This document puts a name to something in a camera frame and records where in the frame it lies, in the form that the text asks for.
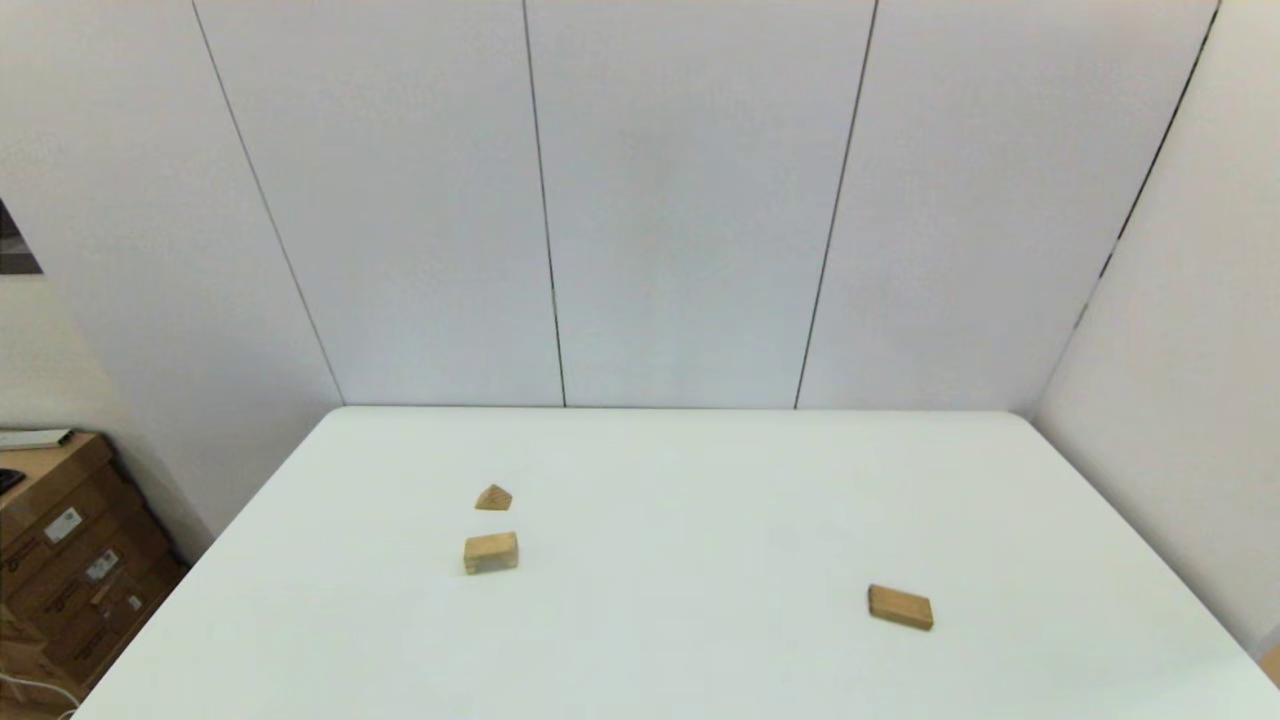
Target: panel seam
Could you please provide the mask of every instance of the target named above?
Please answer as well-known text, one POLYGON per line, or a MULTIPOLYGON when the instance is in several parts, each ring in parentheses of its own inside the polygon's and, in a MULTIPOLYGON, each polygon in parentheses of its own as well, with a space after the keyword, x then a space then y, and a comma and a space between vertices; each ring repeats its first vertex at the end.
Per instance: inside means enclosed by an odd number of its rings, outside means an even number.
POLYGON ((858 70, 858 91, 854 94, 854 111, 849 118, 849 136, 845 138, 845 158, 840 164, 840 179, 836 182, 836 201, 831 208, 831 224, 827 228, 827 246, 822 251, 822 268, 818 270, 818 291, 813 299, 813 314, 809 316, 809 334, 804 343, 804 359, 800 361, 800 379, 796 382, 796 398, 792 410, 800 409, 800 391, 804 388, 804 372, 809 366, 809 348, 813 346, 813 328, 818 323, 818 302, 822 300, 822 283, 827 278, 827 258, 831 256, 831 238, 836 233, 836 217, 840 214, 840 195, 845 188, 845 173, 849 169, 849 155, 854 146, 854 127, 858 124, 858 108, 863 101, 863 86, 867 83, 867 64, 872 56, 872 36, 876 35, 876 14, 879 13, 879 0, 872 5, 872 20, 867 27, 867 46, 863 49, 863 67, 858 70))
POLYGON ((564 352, 561 348, 559 307, 556 302, 556 266, 552 263, 552 225, 547 215, 547 177, 543 173, 543 135, 538 124, 538 91, 534 88, 534 44, 529 38, 529 0, 521 0, 520 10, 525 19, 525 56, 529 60, 529 100, 534 109, 534 145, 538 147, 538 187, 543 197, 543 238, 547 241, 547 275, 552 290, 552 320, 556 324, 556 360, 561 373, 561 407, 568 407, 568 393, 564 389, 564 352))
POLYGON ((218 78, 218 90, 223 94, 223 102, 227 104, 227 114, 232 118, 232 127, 236 128, 236 138, 241 143, 241 151, 244 154, 244 161, 248 164, 248 172, 253 176, 253 186, 257 187, 257 196, 262 201, 262 209, 266 210, 266 219, 271 223, 271 232, 275 234, 275 243, 280 249, 280 255, 284 256, 284 266, 289 269, 289 278, 293 279, 293 287, 298 291, 298 300, 302 302, 302 311, 307 316, 307 323, 311 324, 311 333, 315 334, 316 346, 320 347, 320 357, 324 359, 325 368, 329 369, 329 378, 333 380, 333 388, 338 392, 338 401, 343 406, 347 405, 347 398, 342 393, 342 384, 338 382, 338 374, 333 370, 333 363, 329 361, 329 352, 324 347, 324 341, 320 338, 320 329, 316 327, 315 316, 311 314, 311 306, 307 304, 307 297, 302 292, 302 284, 298 282, 298 274, 293 270, 293 261, 289 259, 289 251, 284 249, 284 240, 280 237, 280 228, 275 224, 275 215, 271 213, 271 204, 266 200, 266 192, 262 191, 262 181, 257 177, 257 168, 253 167, 253 158, 248 154, 248 145, 244 143, 244 135, 241 132, 239 120, 236 119, 236 110, 232 109, 232 99, 227 95, 227 85, 223 82, 223 73, 218 69, 218 60, 214 59, 214 49, 209 44, 209 33, 205 32, 205 22, 200 18, 200 8, 196 6, 196 0, 191 0, 191 12, 196 14, 196 26, 200 27, 200 37, 205 41, 205 51, 209 53, 209 64, 214 68, 214 77, 218 78))

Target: white wall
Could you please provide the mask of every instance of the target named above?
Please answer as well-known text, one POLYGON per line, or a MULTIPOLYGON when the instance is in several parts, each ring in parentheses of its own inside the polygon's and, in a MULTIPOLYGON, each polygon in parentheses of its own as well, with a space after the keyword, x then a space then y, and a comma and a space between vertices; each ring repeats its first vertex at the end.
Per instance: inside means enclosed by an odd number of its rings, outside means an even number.
POLYGON ((191 3, 0 5, 0 196, 221 532, 342 400, 191 3))
POLYGON ((562 405, 521 0, 200 0, 343 398, 562 405))
POLYGON ((1228 0, 1039 429, 1245 646, 1280 621, 1280 4, 1228 0))
POLYGON ((799 406, 1029 415, 1213 6, 881 3, 799 406))
POLYGON ((530 0, 570 406, 791 407, 869 0, 530 0))
POLYGON ((0 277, 0 427, 106 433, 179 552, 200 557, 212 533, 138 430, 46 278, 0 277))

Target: white sticker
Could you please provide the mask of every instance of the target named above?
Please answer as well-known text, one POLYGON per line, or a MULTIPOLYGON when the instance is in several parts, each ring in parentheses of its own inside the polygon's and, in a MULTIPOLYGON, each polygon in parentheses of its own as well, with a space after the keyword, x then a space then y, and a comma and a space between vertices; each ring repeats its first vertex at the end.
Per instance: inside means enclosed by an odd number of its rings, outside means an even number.
POLYGON ((119 561, 120 556, 116 555, 114 550, 108 550, 88 566, 88 570, 84 570, 84 574, 96 583, 105 578, 106 574, 111 571, 111 568, 115 568, 115 564, 119 561))
POLYGON ((79 512, 74 507, 68 507, 67 512, 58 516, 56 520, 45 528, 45 536, 49 537, 49 542, 61 542, 63 538, 72 534, 72 530, 79 527, 84 519, 79 516, 79 512))

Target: black object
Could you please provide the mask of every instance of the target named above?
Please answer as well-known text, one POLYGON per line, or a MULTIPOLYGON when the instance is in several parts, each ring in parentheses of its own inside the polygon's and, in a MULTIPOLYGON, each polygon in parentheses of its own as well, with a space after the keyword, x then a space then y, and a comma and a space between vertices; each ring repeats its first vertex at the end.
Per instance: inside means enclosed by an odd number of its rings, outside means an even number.
POLYGON ((27 479, 27 473, 0 468, 0 495, 9 492, 9 488, 27 479))

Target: table surface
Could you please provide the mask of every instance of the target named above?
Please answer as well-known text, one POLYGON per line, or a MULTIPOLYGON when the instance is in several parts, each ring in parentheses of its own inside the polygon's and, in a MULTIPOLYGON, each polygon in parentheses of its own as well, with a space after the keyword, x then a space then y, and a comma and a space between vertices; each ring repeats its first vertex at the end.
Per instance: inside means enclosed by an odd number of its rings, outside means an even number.
POLYGON ((1280 693, 998 413, 348 407, 77 720, 1280 717, 1280 693), (507 512, 474 510, 490 483, 507 512), (467 537, 520 566, 468 577, 467 537), (867 587, 927 594, 922 632, 867 587))

